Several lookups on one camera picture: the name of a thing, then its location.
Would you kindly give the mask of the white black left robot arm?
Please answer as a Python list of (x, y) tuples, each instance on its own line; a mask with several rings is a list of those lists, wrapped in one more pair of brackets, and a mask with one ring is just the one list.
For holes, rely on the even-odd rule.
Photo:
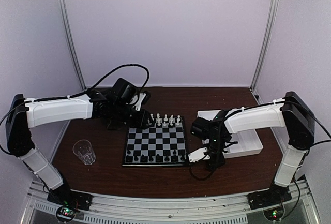
[(154, 123), (151, 114), (142, 108), (150, 97), (150, 92), (138, 89), (123, 78), (107, 90), (91, 87), (71, 96), (37, 99), (17, 94), (1, 120), (5, 124), (7, 139), (7, 148), (3, 152), (23, 161), (62, 205), (70, 205), (74, 201), (74, 193), (64, 176), (33, 142), (31, 129), (92, 118), (146, 129)]

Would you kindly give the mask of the white plastic tray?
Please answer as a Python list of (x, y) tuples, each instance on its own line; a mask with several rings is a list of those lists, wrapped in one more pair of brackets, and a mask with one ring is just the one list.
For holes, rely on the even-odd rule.
[[(197, 117), (212, 120), (220, 110), (201, 110), (197, 112)], [(237, 142), (224, 150), (226, 159), (259, 154), (263, 149), (263, 144), (255, 131), (247, 130), (232, 134), (231, 142)]]

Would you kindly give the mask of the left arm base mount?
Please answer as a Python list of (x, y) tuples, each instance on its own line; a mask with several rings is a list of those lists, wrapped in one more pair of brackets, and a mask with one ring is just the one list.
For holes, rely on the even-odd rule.
[(82, 211), (88, 211), (93, 196), (88, 193), (72, 191), (68, 200), (60, 199), (53, 192), (48, 193), (47, 200), (56, 203), (59, 207), (55, 211), (55, 217), (62, 223), (73, 221), (76, 217), (83, 217)]

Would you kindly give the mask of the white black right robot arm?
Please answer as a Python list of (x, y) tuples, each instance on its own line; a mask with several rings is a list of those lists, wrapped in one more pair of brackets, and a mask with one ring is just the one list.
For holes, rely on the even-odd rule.
[[(189, 128), (198, 110), (215, 110), (255, 106), (253, 94), (247, 88), (188, 88), (183, 98), (183, 114)], [(213, 197), (256, 191), (267, 188), (281, 161), (281, 148), (287, 138), (284, 128), (258, 129), (263, 144), (257, 155), (231, 158), (210, 179), (197, 181), (187, 172), (178, 188), (177, 197)], [(330, 143), (314, 146), (298, 176), (304, 175), (315, 200), (330, 201)]]

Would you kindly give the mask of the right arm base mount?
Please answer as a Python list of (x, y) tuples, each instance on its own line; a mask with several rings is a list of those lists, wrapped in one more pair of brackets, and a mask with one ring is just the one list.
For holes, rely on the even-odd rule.
[(285, 216), (284, 203), (292, 200), (290, 193), (281, 194), (271, 191), (256, 191), (247, 195), (251, 210), (261, 209), (268, 221), (280, 221)]

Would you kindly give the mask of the black white chessboard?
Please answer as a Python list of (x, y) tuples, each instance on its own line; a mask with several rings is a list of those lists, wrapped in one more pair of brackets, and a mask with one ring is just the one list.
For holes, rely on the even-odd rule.
[[(154, 127), (148, 129), (129, 128), (126, 135), (126, 143), (123, 155), (123, 167), (171, 167), (171, 166), (187, 166), (189, 164), (187, 157), (186, 145), (186, 127), (183, 116), (178, 115), (170, 125), (161, 120), (160, 123), (155, 123)], [(166, 162), (164, 150), (170, 151), (170, 161)], [(173, 151), (177, 150), (177, 155), (173, 155)], [(180, 150), (186, 153), (185, 161), (180, 160)], [(156, 155), (162, 157), (161, 162), (156, 162)], [(141, 163), (141, 155), (146, 157), (146, 162)], [(153, 156), (153, 162), (148, 161), (148, 156)], [(139, 160), (135, 162), (134, 156), (138, 156)], [(178, 157), (178, 162), (174, 161), (174, 156)]]

